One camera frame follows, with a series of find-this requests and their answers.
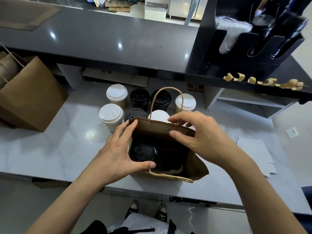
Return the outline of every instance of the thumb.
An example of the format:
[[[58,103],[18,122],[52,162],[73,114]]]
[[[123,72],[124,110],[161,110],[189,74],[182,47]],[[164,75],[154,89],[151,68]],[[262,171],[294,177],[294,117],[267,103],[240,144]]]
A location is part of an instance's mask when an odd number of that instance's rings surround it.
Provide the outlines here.
[[[176,141],[178,141],[179,143],[185,145],[186,147],[188,148],[191,148],[192,144],[193,144],[193,140],[194,138],[191,137],[191,136],[187,136],[187,135],[184,135],[182,134],[181,132],[179,131],[176,131],[176,130],[172,130],[169,132],[170,136],[172,138],[174,138]]]
[[[156,163],[153,161],[133,162],[132,172],[147,171],[149,169],[154,169],[155,167]]]

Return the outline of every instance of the left hand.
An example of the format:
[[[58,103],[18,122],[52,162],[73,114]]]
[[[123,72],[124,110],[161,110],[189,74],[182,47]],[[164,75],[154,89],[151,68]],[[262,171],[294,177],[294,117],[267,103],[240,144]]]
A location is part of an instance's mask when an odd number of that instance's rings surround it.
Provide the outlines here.
[[[106,144],[80,175],[80,179],[99,190],[105,185],[114,183],[127,175],[146,171],[156,167],[152,161],[135,162],[128,155],[128,143],[132,132],[138,124],[135,120],[130,126],[129,121],[119,125],[111,134]]]

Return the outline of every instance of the plastic bag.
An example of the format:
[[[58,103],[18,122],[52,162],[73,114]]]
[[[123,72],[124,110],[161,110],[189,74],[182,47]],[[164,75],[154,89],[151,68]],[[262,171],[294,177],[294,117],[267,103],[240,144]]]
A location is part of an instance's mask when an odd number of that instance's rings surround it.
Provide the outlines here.
[[[229,52],[241,33],[248,33],[252,30],[252,25],[244,22],[232,19],[228,16],[217,16],[216,28],[218,30],[226,30],[227,35],[219,48],[220,53],[225,54]]]

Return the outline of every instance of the black cup lid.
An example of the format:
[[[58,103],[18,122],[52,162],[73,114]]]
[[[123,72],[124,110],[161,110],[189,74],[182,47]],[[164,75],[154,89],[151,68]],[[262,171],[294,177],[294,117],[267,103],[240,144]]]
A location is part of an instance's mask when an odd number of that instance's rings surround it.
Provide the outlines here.
[[[252,25],[256,28],[269,28],[275,25],[275,17],[267,14],[257,15],[252,20]]]
[[[149,92],[145,89],[138,88],[131,92],[130,100],[135,104],[143,104],[148,102],[150,99]]]
[[[134,147],[132,160],[135,162],[156,161],[157,149],[149,144],[141,143]]]
[[[158,90],[155,90],[152,95],[151,95],[151,102],[154,100],[155,94],[158,92]],[[167,103],[171,102],[171,95],[169,94],[168,91],[162,90],[159,92],[157,95],[157,98],[155,99],[155,104],[157,105],[166,105]]]
[[[144,110],[140,108],[131,108],[125,113],[124,121],[130,120],[131,118],[134,118],[134,117],[147,118],[147,114]]]

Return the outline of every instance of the sneaker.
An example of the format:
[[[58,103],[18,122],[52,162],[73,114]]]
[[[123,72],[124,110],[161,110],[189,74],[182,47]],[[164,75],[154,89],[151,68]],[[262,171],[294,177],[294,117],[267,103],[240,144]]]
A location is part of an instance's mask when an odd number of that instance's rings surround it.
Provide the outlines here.
[[[126,219],[131,213],[138,213],[138,203],[137,202],[133,202],[126,214],[126,217],[124,219]]]
[[[165,206],[160,207],[160,209],[156,213],[155,218],[157,220],[160,220],[160,221],[163,221],[163,222],[167,222],[167,209],[166,209]]]

